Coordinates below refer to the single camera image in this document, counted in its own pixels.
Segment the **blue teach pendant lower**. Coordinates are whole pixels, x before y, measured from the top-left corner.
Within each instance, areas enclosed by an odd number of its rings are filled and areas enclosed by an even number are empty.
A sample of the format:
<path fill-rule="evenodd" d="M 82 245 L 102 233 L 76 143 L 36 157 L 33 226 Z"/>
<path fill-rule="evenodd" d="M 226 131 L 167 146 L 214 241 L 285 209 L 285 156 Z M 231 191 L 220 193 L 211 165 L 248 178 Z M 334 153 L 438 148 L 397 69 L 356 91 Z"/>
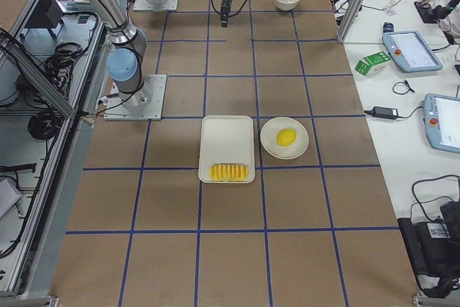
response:
<path fill-rule="evenodd" d="M 459 153 L 459 98 L 428 93 L 423 102 L 423 112 L 430 146 Z"/>

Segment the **white rectangular tray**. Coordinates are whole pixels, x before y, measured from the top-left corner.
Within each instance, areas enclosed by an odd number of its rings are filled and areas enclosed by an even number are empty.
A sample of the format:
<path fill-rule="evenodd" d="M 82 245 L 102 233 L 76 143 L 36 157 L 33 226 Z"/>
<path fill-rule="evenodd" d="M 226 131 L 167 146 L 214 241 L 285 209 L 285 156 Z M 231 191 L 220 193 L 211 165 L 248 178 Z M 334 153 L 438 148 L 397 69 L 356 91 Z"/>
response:
<path fill-rule="evenodd" d="M 212 181 L 209 168 L 219 163 L 246 165 L 249 176 L 243 182 Z M 198 177 L 203 183 L 250 183 L 254 180 L 254 128 L 249 116 L 209 115 L 203 118 Z"/>

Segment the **white round plate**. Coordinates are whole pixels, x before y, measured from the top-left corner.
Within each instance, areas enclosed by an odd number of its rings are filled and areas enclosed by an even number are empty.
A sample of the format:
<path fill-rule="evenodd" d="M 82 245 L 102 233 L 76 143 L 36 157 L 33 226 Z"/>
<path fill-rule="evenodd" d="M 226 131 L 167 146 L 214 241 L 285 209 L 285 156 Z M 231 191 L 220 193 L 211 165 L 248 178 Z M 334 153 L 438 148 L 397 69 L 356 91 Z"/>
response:
<path fill-rule="evenodd" d="M 309 145 L 306 128 L 289 117 L 276 117 L 267 121 L 260 132 L 260 139 L 271 156 L 282 160 L 300 157 Z"/>

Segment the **black power adapter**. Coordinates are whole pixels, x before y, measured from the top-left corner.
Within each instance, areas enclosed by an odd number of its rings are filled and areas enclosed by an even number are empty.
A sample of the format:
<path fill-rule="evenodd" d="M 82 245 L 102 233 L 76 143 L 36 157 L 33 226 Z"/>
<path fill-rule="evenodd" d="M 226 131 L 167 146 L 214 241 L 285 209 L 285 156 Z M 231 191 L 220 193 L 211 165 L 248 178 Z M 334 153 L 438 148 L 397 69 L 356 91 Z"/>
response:
<path fill-rule="evenodd" d="M 398 110 L 389 107 L 374 106 L 373 116 L 381 119 L 397 119 L 399 117 Z"/>

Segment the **blue teach pendant upper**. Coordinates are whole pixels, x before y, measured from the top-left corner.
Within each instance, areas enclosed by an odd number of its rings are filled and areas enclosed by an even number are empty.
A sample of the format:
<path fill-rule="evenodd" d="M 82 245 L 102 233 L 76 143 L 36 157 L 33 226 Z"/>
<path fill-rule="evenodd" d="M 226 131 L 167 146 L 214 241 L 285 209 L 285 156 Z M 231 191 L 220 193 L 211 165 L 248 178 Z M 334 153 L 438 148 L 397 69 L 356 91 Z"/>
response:
<path fill-rule="evenodd" d="M 382 43 L 402 72 L 417 73 L 443 68 L 435 53 L 417 31 L 383 33 Z"/>

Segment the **green white carton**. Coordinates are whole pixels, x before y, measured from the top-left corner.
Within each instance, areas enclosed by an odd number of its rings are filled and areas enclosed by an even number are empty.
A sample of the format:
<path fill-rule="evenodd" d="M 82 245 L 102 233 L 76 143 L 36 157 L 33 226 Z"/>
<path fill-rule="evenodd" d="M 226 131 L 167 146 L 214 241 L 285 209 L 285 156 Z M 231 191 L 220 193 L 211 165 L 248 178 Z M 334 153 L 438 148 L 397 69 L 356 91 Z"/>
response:
<path fill-rule="evenodd" d="M 354 69 L 361 75 L 368 76 L 385 69 L 390 61 L 391 57 L 387 53 L 380 51 L 360 59 Z"/>

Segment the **black device box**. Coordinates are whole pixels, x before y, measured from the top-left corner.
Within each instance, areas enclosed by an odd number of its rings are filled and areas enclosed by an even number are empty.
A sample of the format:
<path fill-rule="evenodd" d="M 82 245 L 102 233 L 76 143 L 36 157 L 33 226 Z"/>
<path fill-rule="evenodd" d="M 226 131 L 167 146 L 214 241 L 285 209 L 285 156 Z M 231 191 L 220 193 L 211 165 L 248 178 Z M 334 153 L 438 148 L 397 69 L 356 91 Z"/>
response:
<path fill-rule="evenodd" d="M 430 298 L 459 289 L 459 202 L 441 205 L 440 212 L 435 221 L 397 220 L 414 275 L 438 278 L 432 288 L 421 288 Z"/>

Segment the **blue teach pendant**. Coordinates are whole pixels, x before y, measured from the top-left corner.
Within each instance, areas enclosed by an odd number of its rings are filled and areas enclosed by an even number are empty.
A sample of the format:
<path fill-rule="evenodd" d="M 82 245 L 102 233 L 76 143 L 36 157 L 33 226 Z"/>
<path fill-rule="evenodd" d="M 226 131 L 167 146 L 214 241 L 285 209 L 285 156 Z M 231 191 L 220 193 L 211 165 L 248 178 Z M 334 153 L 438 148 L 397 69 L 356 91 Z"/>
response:
<path fill-rule="evenodd" d="M 430 146 L 459 153 L 459 98 L 428 93 L 423 102 L 423 112 Z"/>
<path fill-rule="evenodd" d="M 417 31 L 383 33 L 382 43 L 402 72 L 417 73 L 443 68 L 435 53 Z"/>

